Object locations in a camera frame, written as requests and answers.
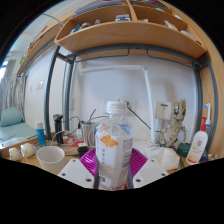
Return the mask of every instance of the pillow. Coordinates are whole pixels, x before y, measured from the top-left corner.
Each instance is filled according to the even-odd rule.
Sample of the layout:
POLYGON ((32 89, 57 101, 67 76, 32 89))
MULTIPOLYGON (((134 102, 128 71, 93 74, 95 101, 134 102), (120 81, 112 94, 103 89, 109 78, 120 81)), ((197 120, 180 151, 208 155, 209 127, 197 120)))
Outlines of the pillow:
POLYGON ((23 120, 21 111, 16 107, 10 107, 2 111, 1 127, 18 124, 23 120))

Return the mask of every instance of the bottle label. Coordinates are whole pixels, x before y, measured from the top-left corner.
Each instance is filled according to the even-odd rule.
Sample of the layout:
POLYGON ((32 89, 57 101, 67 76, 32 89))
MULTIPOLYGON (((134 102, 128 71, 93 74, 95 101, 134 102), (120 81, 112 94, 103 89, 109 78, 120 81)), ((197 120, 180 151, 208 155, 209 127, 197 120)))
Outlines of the bottle label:
POLYGON ((190 163, 198 163, 201 156, 202 152, 204 151, 203 147, 200 147, 202 145, 202 141, 198 141, 196 145, 192 146, 192 150, 190 150, 190 153, 188 155, 187 160, 190 163))
POLYGON ((96 132, 99 189, 117 190, 124 186, 132 154, 133 135, 113 136, 96 132))

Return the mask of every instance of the wooden shelf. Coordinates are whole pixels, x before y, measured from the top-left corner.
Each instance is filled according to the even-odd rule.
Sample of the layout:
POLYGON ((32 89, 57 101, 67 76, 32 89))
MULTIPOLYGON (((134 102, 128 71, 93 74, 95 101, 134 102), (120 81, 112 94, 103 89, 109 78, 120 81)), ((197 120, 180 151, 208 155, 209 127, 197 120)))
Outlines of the wooden shelf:
POLYGON ((131 6, 129 1, 127 3, 127 5, 94 9, 73 17, 58 33, 55 43, 70 52, 122 43, 166 47, 196 59, 206 52, 203 45, 164 25, 164 20, 168 20, 179 30, 186 30, 188 25, 184 21, 168 13, 145 6, 131 6), (116 22, 116 15, 119 14, 129 14, 131 21, 116 22), (96 19, 101 20, 101 24, 70 34, 78 24, 82 25, 85 22, 94 24, 96 19), (149 22, 138 21, 139 19, 148 19, 149 22))

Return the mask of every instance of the toiletry bottle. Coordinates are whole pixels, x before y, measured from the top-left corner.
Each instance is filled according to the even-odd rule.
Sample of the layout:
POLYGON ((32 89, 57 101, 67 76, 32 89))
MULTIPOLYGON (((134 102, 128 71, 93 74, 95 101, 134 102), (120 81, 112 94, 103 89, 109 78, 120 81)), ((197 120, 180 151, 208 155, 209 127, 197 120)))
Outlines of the toiletry bottle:
POLYGON ((108 118, 97 126, 96 157, 99 190, 123 190, 132 154, 134 129, 128 122, 127 103, 107 102, 108 118))
POLYGON ((191 144, 191 148, 189 150, 189 153, 187 155, 186 158, 186 162, 189 165, 193 165, 193 164, 198 164, 202 154, 205 150, 205 146, 207 144, 208 141, 208 135, 205 132, 206 130, 206 125, 205 125, 205 120, 206 117, 202 117, 202 119, 204 119, 204 123, 201 126, 201 130, 198 131, 193 138, 193 142, 191 144))
POLYGON ((44 138, 43 122, 36 121, 36 132, 37 132, 37 138, 38 138, 40 146, 45 146, 46 142, 44 138))

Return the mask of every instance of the bottle cap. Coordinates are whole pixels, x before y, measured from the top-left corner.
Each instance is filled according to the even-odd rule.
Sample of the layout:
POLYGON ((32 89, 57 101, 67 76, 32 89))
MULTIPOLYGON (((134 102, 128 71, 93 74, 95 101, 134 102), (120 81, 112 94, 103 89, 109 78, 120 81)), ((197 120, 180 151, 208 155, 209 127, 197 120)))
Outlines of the bottle cap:
POLYGON ((42 121, 36 121, 35 123, 36 123, 36 129, 44 129, 42 121))
POLYGON ((201 126, 201 131, 205 131, 206 130, 206 124, 205 124, 206 117, 202 117, 202 119, 204 119, 204 123, 201 126))
POLYGON ((106 112, 109 114, 126 114, 127 103, 124 101, 108 101, 106 112))
POLYGON ((210 120, 206 120, 205 124, 211 124, 210 120))

